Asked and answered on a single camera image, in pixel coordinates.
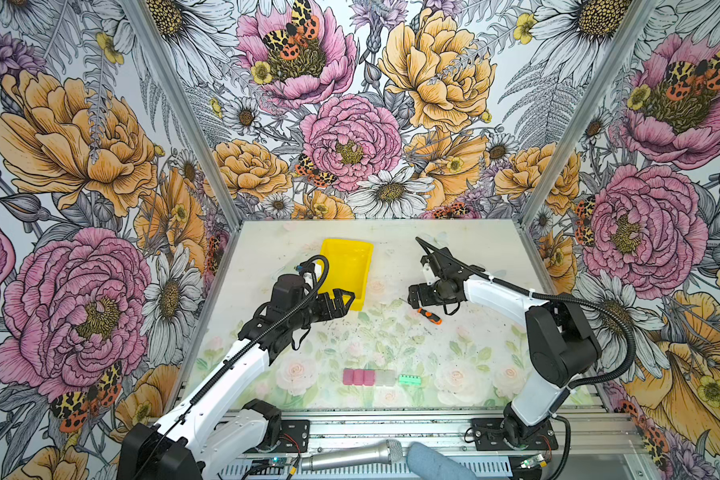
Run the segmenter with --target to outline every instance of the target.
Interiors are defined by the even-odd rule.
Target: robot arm
[[[413,308],[442,305],[447,312],[445,306],[469,301],[526,326],[534,371],[504,409],[504,438],[514,447],[527,445],[570,394],[568,383],[580,378],[600,358],[600,344],[584,312],[576,303],[566,302],[564,296],[555,301],[540,300],[501,285],[480,267],[466,267],[455,260],[447,248],[437,250],[417,240],[428,252],[422,257],[427,282],[408,288],[408,302]]]
[[[281,413],[262,400],[248,402],[224,426],[217,424],[242,391],[292,343],[296,330],[308,330],[314,322],[341,318],[349,311],[354,293],[334,289],[334,298],[317,294],[328,262],[320,258],[326,264],[321,275],[313,259],[299,266],[298,275],[280,275],[270,301],[243,326],[203,384],[153,427],[135,425],[123,440],[117,480],[208,480],[246,450],[269,451],[277,445]]]

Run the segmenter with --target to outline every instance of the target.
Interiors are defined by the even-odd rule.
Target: red wire
[[[547,437],[541,436],[544,441],[547,443],[547,453],[549,453],[550,458],[552,458],[552,446],[550,445],[550,441],[547,440]]]
[[[291,443],[296,447],[296,450],[297,450],[298,454],[301,455],[302,450],[298,447],[297,441],[294,440],[293,437],[291,437],[291,436],[288,435],[287,433],[283,433],[283,434],[281,434],[281,435],[284,436],[284,437],[286,437],[286,438],[288,438],[288,440],[290,440]]]

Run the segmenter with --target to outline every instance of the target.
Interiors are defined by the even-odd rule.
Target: black mounting plate
[[[287,434],[298,442],[298,448],[302,453],[306,452],[309,447],[309,420],[282,420],[280,424],[280,435]],[[270,452],[260,452],[255,448],[250,448],[246,453],[297,453],[298,449],[295,445],[287,440],[280,439],[275,449]]]
[[[501,422],[503,420],[503,418],[472,418],[474,446],[478,450],[478,452],[505,452],[507,450],[515,450],[515,448],[507,445],[507,443],[504,441],[503,434],[492,433],[490,431],[500,431]],[[478,436],[476,435],[478,428],[486,428],[489,431],[486,432],[485,430],[482,430],[480,432],[480,436]],[[547,447],[547,442],[545,442],[544,438],[542,437],[547,439],[547,441],[549,442],[549,447]],[[541,425],[538,434],[531,439],[530,443],[528,444],[527,450],[547,451],[547,449],[557,450],[557,448],[557,438],[554,435],[554,431],[552,430],[552,425],[550,424],[549,419],[547,419]]]

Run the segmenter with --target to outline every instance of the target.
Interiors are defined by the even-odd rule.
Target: microphone grille
[[[389,462],[396,463],[403,460],[403,445],[397,440],[387,440],[389,448]]]

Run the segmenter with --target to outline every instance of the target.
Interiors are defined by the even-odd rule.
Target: silver microphone
[[[302,460],[302,470],[327,470],[369,463],[391,465],[403,460],[403,446],[397,440],[387,440],[378,445],[347,448],[331,453],[319,453]]]

